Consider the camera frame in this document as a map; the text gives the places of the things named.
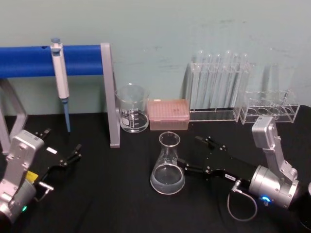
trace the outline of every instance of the blue indicator light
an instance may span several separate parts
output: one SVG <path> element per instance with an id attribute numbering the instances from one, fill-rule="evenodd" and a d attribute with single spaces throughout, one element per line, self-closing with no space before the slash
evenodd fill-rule
<path id="1" fill-rule="evenodd" d="M 261 199 L 266 202 L 271 202 L 270 198 L 268 198 L 267 196 L 262 196 Z"/>

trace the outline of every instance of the pipette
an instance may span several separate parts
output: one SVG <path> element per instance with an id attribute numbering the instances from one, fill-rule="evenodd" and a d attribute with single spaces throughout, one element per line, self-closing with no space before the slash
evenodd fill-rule
<path id="1" fill-rule="evenodd" d="M 60 43 L 59 38 L 53 38 L 51 41 L 52 41 L 51 54 L 53 59 L 58 96 L 62 100 L 62 103 L 64 105 L 67 131 L 68 133 L 70 133 L 69 110 L 68 110 L 69 89 L 68 89 L 63 44 Z"/>

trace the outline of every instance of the erlenmeyer flask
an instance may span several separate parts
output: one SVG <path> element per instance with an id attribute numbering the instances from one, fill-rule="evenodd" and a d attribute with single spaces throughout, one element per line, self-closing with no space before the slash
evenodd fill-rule
<path id="1" fill-rule="evenodd" d="M 183 170 L 177 166 L 177 145 L 180 137 L 173 132 L 164 132 L 159 141 L 162 150 L 151 173 L 150 183 L 161 194 L 174 194 L 185 184 Z"/>

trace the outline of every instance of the yellow label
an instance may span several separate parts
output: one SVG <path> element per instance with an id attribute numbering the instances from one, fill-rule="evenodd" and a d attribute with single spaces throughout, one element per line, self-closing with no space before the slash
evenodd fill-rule
<path id="1" fill-rule="evenodd" d="M 30 182 L 30 183 L 34 183 L 36 181 L 36 179 L 38 178 L 38 175 L 28 171 L 27 175 L 26 175 L 26 179 Z"/>

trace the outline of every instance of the white label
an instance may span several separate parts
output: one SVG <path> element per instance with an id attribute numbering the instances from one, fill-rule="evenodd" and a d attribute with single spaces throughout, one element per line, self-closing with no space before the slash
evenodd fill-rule
<path id="1" fill-rule="evenodd" d="M 228 178 L 229 180 L 232 180 L 232 181 L 236 180 L 233 176 L 230 176 L 228 174 L 225 174 L 225 177 Z"/>
<path id="2" fill-rule="evenodd" d="M 122 117 L 121 120 L 124 125 L 129 125 L 128 119 Z"/>
<path id="3" fill-rule="evenodd" d="M 57 153 L 57 151 L 54 150 L 54 149 L 52 149 L 51 147 L 48 147 L 48 148 L 47 148 L 47 151 L 49 151 L 49 152 L 51 152 L 51 153 L 53 153 L 53 154 L 56 154 L 56 153 Z"/>

